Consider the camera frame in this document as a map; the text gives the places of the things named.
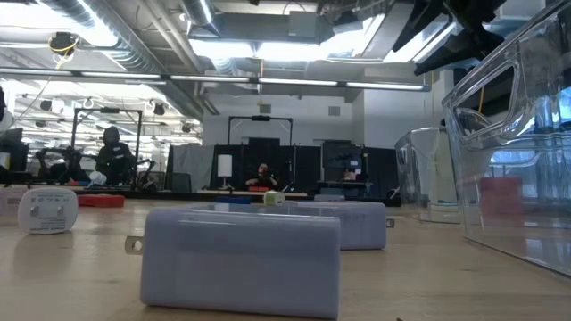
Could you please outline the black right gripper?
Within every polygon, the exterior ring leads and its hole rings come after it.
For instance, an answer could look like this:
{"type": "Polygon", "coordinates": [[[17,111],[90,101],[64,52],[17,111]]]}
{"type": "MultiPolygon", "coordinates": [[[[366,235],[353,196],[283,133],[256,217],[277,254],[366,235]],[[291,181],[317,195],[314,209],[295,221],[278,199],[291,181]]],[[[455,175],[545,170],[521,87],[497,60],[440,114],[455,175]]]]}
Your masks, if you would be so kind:
{"type": "Polygon", "coordinates": [[[451,14],[464,27],[458,35],[450,35],[446,42],[415,64],[414,75],[420,76],[446,65],[469,59],[481,61],[504,41],[500,35],[487,31],[483,23],[495,19],[495,11],[507,0],[393,0],[391,17],[399,24],[398,37],[392,51],[398,53],[418,34],[421,34],[440,15],[451,14]]]}

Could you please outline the person seated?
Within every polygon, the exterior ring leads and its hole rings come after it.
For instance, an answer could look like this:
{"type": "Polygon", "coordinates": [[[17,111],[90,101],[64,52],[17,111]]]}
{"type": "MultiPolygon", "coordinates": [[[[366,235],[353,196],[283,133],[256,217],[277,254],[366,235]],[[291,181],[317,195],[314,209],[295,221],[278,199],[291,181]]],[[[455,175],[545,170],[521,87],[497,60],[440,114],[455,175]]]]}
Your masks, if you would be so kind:
{"type": "Polygon", "coordinates": [[[269,166],[266,163],[261,163],[256,174],[249,178],[245,184],[248,187],[275,189],[277,188],[278,181],[269,173],[269,166]]]}

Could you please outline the black partition wall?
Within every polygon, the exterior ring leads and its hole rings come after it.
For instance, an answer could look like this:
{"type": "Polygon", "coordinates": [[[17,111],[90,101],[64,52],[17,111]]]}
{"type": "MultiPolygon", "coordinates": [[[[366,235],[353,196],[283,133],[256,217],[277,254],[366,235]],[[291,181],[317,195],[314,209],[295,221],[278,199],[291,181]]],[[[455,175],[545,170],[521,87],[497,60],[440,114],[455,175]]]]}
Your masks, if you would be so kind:
{"type": "MultiPolygon", "coordinates": [[[[361,145],[363,149],[366,190],[358,198],[385,199],[399,186],[396,151],[361,145]]],[[[238,191],[245,191],[245,182],[254,176],[261,163],[269,166],[269,173],[278,181],[277,187],[287,191],[314,194],[319,192],[322,179],[322,144],[279,145],[274,138],[254,144],[214,145],[211,186],[222,185],[217,176],[217,159],[220,154],[233,156],[233,176],[229,184],[238,191]]]]}

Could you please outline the lavender wall charger block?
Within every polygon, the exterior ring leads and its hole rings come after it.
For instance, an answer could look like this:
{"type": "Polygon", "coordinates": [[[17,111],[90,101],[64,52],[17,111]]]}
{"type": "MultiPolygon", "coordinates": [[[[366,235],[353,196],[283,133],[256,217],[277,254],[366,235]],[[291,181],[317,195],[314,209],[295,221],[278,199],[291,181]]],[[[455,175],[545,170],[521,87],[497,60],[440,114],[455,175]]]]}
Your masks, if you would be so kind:
{"type": "Polygon", "coordinates": [[[148,306],[335,319],[338,218],[159,208],[145,220],[148,306]]]}
{"type": "Polygon", "coordinates": [[[340,220],[342,251],[382,250],[387,230],[395,227],[383,203],[375,202],[288,202],[292,214],[313,215],[340,220]]]}

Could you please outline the black gantry frame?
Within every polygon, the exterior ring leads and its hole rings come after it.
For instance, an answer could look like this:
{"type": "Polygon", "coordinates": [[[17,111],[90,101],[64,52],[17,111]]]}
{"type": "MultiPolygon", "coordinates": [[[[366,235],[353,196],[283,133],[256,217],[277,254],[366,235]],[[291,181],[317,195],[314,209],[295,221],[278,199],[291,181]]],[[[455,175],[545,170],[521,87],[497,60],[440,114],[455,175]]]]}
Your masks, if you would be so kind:
{"type": "Polygon", "coordinates": [[[95,124],[99,123],[100,127],[102,127],[104,124],[113,125],[119,131],[123,130],[123,128],[120,128],[120,124],[123,124],[123,125],[127,124],[127,121],[123,121],[123,120],[92,119],[91,114],[93,112],[98,112],[98,113],[102,113],[102,114],[125,113],[131,118],[131,122],[137,126],[137,135],[136,135],[136,140],[135,140],[135,142],[136,142],[135,153],[132,157],[128,157],[127,154],[125,154],[125,157],[128,160],[128,163],[127,163],[128,170],[125,174],[120,175],[121,183],[125,184],[126,182],[129,182],[130,183],[130,189],[132,191],[134,191],[137,187],[137,182],[138,182],[138,180],[137,180],[137,167],[139,164],[139,149],[140,149],[141,132],[142,132],[142,127],[143,127],[143,112],[140,110],[127,110],[127,109],[121,109],[118,107],[101,107],[101,108],[94,108],[94,109],[88,109],[85,107],[75,108],[74,109],[74,117],[73,117],[73,121],[72,121],[71,139],[70,139],[70,147],[72,149],[75,149],[76,138],[77,138],[77,133],[78,133],[78,125],[81,124],[82,122],[91,121],[91,122],[94,122],[95,124]]]}
{"type": "Polygon", "coordinates": [[[289,145],[294,145],[293,141],[293,130],[294,130],[294,119],[293,118],[279,118],[279,117],[270,117],[267,115],[253,115],[253,116],[228,116],[228,128],[227,128],[227,144],[231,144],[231,125],[234,119],[248,119],[250,121],[261,121],[261,122],[269,122],[272,120],[276,121],[287,121],[289,123],[289,145]]]}

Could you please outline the person standing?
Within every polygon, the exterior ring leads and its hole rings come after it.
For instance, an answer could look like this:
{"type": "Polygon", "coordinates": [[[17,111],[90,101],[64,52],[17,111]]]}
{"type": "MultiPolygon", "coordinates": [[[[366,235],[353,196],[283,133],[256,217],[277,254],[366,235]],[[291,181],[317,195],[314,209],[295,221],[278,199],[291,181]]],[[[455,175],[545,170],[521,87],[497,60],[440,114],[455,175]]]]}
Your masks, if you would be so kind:
{"type": "Polygon", "coordinates": [[[99,150],[95,169],[106,176],[107,185],[127,185],[131,180],[134,155],[120,140],[115,126],[103,132],[103,147],[99,150]]]}

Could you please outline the purple and white plug adapter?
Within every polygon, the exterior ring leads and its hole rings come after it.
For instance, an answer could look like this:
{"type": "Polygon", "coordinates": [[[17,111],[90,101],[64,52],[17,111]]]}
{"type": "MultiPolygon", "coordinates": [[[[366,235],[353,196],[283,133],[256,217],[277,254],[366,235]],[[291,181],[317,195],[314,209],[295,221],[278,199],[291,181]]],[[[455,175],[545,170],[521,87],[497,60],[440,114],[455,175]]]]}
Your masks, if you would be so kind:
{"type": "Polygon", "coordinates": [[[69,189],[42,187],[21,198],[18,227],[32,235],[52,235],[70,230],[79,214],[78,196],[69,189]]]}

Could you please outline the grey curtain panel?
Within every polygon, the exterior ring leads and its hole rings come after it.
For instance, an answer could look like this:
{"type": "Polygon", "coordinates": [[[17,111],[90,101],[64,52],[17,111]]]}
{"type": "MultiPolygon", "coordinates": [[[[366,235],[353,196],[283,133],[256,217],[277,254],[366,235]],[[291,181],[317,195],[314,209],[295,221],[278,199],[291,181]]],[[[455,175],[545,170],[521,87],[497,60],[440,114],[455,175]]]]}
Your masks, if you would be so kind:
{"type": "Polygon", "coordinates": [[[166,172],[172,177],[187,175],[193,193],[211,186],[213,145],[171,145],[166,172]]]}

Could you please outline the red digital clock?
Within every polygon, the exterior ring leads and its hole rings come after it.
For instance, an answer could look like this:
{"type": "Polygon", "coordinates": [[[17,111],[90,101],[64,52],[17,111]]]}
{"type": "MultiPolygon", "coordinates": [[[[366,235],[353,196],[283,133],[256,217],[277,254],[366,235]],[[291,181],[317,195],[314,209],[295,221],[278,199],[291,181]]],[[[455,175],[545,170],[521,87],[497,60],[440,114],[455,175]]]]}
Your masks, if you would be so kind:
{"type": "Polygon", "coordinates": [[[125,197],[111,194],[80,194],[78,203],[79,207],[122,208],[125,197]]]}

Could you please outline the silver spiral air duct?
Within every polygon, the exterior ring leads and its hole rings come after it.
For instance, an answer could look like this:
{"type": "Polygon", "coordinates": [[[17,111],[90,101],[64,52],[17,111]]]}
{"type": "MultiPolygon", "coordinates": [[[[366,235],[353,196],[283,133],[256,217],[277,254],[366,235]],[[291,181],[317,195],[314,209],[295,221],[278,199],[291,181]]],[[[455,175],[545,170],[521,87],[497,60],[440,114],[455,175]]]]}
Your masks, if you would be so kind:
{"type": "Polygon", "coordinates": [[[190,21],[197,26],[213,22],[214,9],[211,0],[180,0],[181,6],[190,21]]]}

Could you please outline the pink charger block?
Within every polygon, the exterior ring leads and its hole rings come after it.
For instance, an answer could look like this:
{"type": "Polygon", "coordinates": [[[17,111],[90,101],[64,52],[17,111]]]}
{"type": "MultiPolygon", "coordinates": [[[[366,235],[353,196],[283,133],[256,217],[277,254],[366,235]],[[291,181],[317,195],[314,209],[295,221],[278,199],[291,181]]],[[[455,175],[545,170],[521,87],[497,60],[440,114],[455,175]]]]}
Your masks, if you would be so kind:
{"type": "Polygon", "coordinates": [[[0,187],[0,218],[16,216],[21,198],[27,191],[27,187],[0,187]]]}

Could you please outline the long linear light fixture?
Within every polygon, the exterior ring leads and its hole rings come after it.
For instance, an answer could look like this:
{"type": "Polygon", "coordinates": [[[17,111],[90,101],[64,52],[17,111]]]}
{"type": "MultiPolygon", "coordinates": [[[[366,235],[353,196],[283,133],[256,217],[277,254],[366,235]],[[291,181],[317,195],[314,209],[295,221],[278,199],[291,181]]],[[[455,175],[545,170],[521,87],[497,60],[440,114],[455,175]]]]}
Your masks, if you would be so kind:
{"type": "Polygon", "coordinates": [[[266,78],[266,77],[234,77],[234,76],[205,76],[205,75],[175,75],[175,74],[149,74],[130,72],[110,72],[110,71],[88,71],[88,70],[54,70],[54,69],[29,69],[0,67],[0,75],[5,76],[34,76],[34,77],[56,77],[56,78],[93,78],[93,79],[117,79],[117,80],[137,80],[151,83],[162,83],[167,81],[178,82],[209,82],[222,84],[250,84],[250,85],[273,85],[273,86],[316,86],[335,87],[364,90],[390,90],[406,92],[428,92],[432,89],[429,85],[417,85],[406,83],[390,82],[358,82],[340,80],[316,80],[298,78],[266,78]]]}

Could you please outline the rectangular silver air duct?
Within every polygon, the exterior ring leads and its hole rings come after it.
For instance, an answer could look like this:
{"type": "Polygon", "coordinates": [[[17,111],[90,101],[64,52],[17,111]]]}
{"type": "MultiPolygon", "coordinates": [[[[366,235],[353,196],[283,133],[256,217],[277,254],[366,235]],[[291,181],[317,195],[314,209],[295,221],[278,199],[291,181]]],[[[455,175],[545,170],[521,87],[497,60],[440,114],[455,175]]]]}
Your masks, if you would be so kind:
{"type": "Polygon", "coordinates": [[[392,3],[393,0],[384,0],[379,15],[369,25],[368,40],[360,52],[361,58],[382,62],[422,62],[456,28],[454,18],[451,16],[451,24],[448,25],[448,16],[442,14],[398,53],[394,53],[392,47],[398,37],[399,24],[391,17],[392,3]]]}

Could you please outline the white cylinder table lamp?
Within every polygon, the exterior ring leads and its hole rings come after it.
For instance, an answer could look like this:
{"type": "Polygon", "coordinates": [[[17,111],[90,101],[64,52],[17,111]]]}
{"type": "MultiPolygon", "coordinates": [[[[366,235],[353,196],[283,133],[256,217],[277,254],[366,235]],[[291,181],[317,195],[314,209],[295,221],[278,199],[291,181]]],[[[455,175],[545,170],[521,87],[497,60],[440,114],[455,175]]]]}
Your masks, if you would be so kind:
{"type": "Polygon", "coordinates": [[[221,188],[230,188],[228,180],[233,176],[233,156],[231,154],[220,154],[217,159],[217,176],[222,179],[221,188]]]}

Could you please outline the clear plastic bin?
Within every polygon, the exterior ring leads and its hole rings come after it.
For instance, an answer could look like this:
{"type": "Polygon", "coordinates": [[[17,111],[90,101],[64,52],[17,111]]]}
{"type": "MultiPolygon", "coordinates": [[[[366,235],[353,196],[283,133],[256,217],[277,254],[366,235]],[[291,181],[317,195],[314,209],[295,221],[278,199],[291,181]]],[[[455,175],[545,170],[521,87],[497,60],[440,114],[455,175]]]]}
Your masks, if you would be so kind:
{"type": "Polygon", "coordinates": [[[571,0],[556,0],[443,99],[464,236],[571,277],[571,0]],[[524,212],[485,218],[483,177],[521,177],[524,212]]]}
{"type": "Polygon", "coordinates": [[[413,218],[431,223],[458,224],[449,137],[444,127],[419,128],[396,144],[401,205],[413,218]]]}

